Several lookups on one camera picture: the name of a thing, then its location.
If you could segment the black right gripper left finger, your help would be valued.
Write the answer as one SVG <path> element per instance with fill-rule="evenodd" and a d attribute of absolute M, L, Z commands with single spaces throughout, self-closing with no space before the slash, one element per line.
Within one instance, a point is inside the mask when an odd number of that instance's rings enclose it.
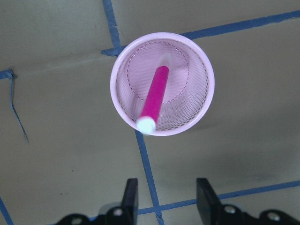
<path fill-rule="evenodd" d="M 130 178 L 127 180 L 121 207 L 126 217 L 127 225 L 136 225 L 138 216 L 138 179 Z"/>

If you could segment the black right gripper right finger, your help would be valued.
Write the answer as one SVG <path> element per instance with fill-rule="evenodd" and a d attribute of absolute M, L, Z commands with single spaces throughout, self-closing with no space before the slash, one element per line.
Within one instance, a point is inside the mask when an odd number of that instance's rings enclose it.
<path fill-rule="evenodd" d="M 196 205 L 204 225 L 218 223 L 222 204 L 207 178 L 196 179 Z"/>

